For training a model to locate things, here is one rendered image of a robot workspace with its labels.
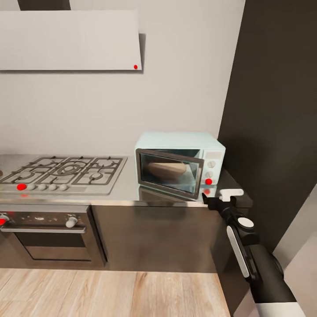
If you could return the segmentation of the microwave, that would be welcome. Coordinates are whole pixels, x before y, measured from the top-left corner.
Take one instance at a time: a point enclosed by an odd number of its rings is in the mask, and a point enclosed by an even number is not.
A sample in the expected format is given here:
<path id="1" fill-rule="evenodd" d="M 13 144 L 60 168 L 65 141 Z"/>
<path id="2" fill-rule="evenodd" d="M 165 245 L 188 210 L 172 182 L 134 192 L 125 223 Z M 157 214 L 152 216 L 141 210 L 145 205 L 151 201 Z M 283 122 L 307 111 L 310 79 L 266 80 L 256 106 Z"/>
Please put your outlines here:
<path id="1" fill-rule="evenodd" d="M 139 184 L 198 199 L 216 185 L 225 147 L 209 133 L 142 132 L 134 148 Z"/>

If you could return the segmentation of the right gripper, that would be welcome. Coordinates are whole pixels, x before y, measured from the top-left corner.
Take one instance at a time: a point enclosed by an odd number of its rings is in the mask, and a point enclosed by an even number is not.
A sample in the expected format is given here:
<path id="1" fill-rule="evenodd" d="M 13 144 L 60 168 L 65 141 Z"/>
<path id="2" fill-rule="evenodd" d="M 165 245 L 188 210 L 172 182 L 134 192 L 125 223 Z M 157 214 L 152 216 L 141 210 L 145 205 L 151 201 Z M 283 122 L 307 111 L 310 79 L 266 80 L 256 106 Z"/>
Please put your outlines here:
<path id="1" fill-rule="evenodd" d="M 230 201 L 223 202 L 219 197 L 207 197 L 204 193 L 203 203 L 208 205 L 208 210 L 218 210 L 220 216 L 227 208 L 233 207 L 236 209 L 237 199 L 236 197 L 230 197 Z"/>

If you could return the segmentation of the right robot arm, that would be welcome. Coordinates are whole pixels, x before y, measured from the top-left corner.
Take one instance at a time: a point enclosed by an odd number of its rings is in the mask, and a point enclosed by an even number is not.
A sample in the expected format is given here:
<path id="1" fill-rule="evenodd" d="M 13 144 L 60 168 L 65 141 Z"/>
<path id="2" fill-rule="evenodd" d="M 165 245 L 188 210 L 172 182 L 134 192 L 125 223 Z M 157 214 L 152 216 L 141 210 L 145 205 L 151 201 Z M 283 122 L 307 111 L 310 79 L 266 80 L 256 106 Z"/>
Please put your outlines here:
<path id="1" fill-rule="evenodd" d="M 243 189 L 221 189 L 220 197 L 207 197 L 208 210 L 218 210 L 227 224 L 227 234 L 260 317 L 306 317 L 284 281 L 280 262 L 260 243 L 255 223 L 236 210 Z"/>

